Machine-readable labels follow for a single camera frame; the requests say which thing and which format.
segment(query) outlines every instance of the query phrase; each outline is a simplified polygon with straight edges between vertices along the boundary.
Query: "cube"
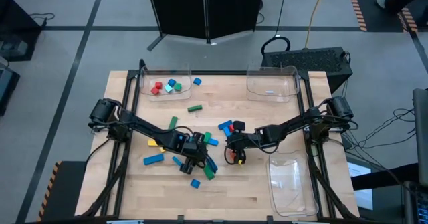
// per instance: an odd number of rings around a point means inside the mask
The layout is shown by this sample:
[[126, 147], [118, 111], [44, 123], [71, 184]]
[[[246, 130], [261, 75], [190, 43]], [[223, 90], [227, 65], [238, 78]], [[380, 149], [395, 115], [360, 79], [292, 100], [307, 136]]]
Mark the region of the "cube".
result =
[[157, 89], [161, 89], [162, 88], [162, 82], [156, 82], [155, 84], [154, 84], [154, 86], [157, 88]]
[[174, 89], [176, 91], [181, 91], [181, 84], [180, 83], [176, 83], [175, 86], [174, 86]]
[[152, 94], [157, 95], [159, 94], [159, 89], [156, 87], [153, 87], [153, 89], [151, 90]]
[[164, 87], [165, 91], [167, 91], [168, 93], [171, 92], [171, 90], [173, 90], [173, 87], [169, 86], [168, 84]]
[[193, 179], [192, 180], [192, 182], [190, 183], [190, 185], [192, 186], [192, 187], [195, 187], [196, 189], [198, 189], [199, 188], [199, 185], [201, 184], [201, 182], [200, 181], [198, 181], [197, 179]]
[[202, 80], [200, 78], [195, 78], [193, 80], [193, 83], [196, 84], [196, 85], [201, 85], [201, 82], [202, 82]]
[[177, 81], [175, 81], [173, 79], [170, 79], [170, 80], [168, 80], [168, 85], [171, 86], [171, 87], [173, 87], [176, 82]]

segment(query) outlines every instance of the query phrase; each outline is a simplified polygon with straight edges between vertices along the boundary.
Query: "green rectangular block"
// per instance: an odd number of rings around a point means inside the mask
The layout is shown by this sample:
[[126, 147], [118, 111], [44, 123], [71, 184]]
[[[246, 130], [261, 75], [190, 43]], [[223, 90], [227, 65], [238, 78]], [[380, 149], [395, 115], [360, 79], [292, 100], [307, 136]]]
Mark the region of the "green rectangular block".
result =
[[193, 106], [193, 107], [188, 107], [187, 108], [187, 112], [193, 112], [193, 111], [196, 111], [196, 110], [202, 110], [202, 105], [198, 105], [198, 106]]
[[211, 138], [211, 133], [210, 132], [206, 132], [205, 133], [205, 138], [203, 139], [203, 142], [208, 144], [209, 139]]
[[203, 168], [203, 172], [205, 173], [205, 175], [209, 180], [215, 177], [213, 171], [211, 170], [211, 168], [209, 168], [208, 164], [206, 164], [205, 167]]
[[178, 118], [175, 116], [171, 118], [171, 122], [169, 122], [169, 126], [168, 126], [169, 130], [175, 127], [175, 125], [177, 124], [177, 120]]

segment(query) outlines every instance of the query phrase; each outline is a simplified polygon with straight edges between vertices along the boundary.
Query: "red cube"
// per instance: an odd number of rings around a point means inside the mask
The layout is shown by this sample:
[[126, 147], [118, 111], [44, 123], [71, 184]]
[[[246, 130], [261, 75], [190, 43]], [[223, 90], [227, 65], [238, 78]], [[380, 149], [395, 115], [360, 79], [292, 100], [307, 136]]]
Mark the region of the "red cube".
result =
[[155, 87], [153, 87], [153, 89], [152, 89], [152, 93], [153, 93], [154, 95], [159, 94], [159, 89], [158, 89], [158, 88], [156, 88], [156, 86], [155, 86]]
[[162, 82], [156, 82], [154, 86], [156, 86], [156, 88], [160, 90], [162, 88]]

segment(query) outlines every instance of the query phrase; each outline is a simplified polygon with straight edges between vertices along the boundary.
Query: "blue block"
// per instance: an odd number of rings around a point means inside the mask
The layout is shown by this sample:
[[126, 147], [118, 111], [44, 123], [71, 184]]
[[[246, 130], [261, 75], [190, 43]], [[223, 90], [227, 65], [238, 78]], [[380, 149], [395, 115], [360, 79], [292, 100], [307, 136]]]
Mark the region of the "blue block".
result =
[[168, 85], [171, 86], [171, 87], [174, 87], [175, 83], [177, 83], [177, 81], [175, 81], [173, 79], [168, 80]]
[[193, 80], [193, 83], [196, 85], [201, 85], [202, 80], [200, 78], [195, 78], [195, 80]]
[[192, 187], [195, 187], [196, 189], [198, 189], [199, 188], [199, 185], [201, 184], [201, 182], [200, 181], [198, 181], [197, 179], [193, 179], [192, 180], [192, 182], [190, 183], [190, 185], [192, 186]]
[[163, 161], [163, 154], [158, 154], [155, 156], [144, 158], [144, 165], [150, 165], [160, 161]]
[[227, 137], [229, 137], [232, 134], [232, 133], [230, 133], [229, 127], [224, 128], [223, 131], [225, 132], [225, 135]]
[[219, 130], [223, 130], [224, 128], [229, 127], [229, 125], [233, 124], [232, 120], [228, 120], [222, 124], [219, 124]]
[[175, 164], [181, 167], [181, 161], [177, 157], [173, 156], [173, 161], [175, 162]]
[[208, 144], [213, 145], [213, 146], [218, 146], [219, 145], [219, 141], [210, 138], [208, 140]]

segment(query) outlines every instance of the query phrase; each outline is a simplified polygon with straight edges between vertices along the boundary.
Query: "blue cube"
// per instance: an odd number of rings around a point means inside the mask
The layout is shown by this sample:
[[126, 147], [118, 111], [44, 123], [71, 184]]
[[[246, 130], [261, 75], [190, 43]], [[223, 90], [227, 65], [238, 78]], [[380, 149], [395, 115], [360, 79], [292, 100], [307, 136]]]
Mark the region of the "blue cube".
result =
[[200, 78], [195, 78], [195, 80], [193, 80], [193, 83], [196, 85], [201, 85], [202, 80]]
[[168, 80], [168, 85], [171, 86], [171, 87], [174, 87], [175, 83], [177, 83], [177, 81], [175, 81], [173, 79]]
[[196, 189], [198, 189], [199, 188], [199, 185], [201, 184], [201, 182], [200, 181], [198, 181], [197, 179], [193, 179], [192, 180], [192, 182], [190, 183], [190, 185], [192, 186], [192, 187], [195, 187]]

